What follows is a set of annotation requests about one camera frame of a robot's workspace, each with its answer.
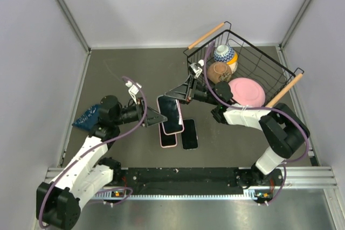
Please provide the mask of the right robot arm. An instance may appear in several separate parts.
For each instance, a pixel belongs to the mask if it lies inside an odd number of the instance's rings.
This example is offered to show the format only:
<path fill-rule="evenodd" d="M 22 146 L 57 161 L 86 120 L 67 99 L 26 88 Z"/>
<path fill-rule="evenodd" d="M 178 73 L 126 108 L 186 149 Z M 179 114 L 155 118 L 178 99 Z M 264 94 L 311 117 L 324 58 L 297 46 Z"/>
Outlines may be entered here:
<path fill-rule="evenodd" d="M 183 84 L 166 92 L 165 95 L 183 104 L 188 104 L 192 100 L 212 104 L 215 109 L 211 113 L 217 122 L 245 126 L 263 132 L 269 146 L 251 166 L 249 176 L 240 177 L 245 183 L 265 184 L 271 179 L 271 173 L 277 166 L 288 162 L 302 144 L 309 143 L 309 129 L 289 106 L 278 103 L 273 108 L 249 108 L 230 104 L 233 94 L 226 81 L 211 87 L 208 83 L 201 85 L 190 75 Z"/>

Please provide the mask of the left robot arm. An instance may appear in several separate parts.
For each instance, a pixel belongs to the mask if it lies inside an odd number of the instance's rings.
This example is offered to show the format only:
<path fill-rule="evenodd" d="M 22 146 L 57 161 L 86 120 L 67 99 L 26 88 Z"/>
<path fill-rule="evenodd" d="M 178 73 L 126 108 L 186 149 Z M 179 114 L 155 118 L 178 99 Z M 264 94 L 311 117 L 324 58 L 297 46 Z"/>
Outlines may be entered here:
<path fill-rule="evenodd" d="M 137 122 L 148 127 L 167 117 L 147 106 L 143 98 L 124 107 L 116 96 L 105 96 L 98 108 L 98 119 L 82 147 L 68 165 L 36 192 L 36 218 L 41 228 L 72 229 L 85 205 L 107 185 L 122 180 L 120 163 L 103 156 L 122 138 L 119 126 Z"/>

